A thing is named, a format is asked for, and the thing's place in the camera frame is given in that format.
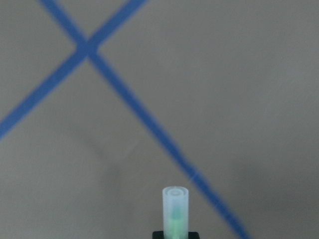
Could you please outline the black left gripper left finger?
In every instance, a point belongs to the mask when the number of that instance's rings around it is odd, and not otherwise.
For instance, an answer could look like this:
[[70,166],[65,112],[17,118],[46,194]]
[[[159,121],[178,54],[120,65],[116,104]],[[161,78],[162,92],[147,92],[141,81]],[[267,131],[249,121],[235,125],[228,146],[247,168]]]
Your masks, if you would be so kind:
[[152,239],[164,239],[163,231],[155,231],[152,233]]

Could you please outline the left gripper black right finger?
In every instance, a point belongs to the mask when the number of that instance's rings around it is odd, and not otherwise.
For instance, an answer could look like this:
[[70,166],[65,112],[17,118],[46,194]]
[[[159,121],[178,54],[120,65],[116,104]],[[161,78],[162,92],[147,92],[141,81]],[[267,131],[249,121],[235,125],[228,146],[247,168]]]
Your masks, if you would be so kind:
[[188,232],[188,239],[200,239],[198,232]]

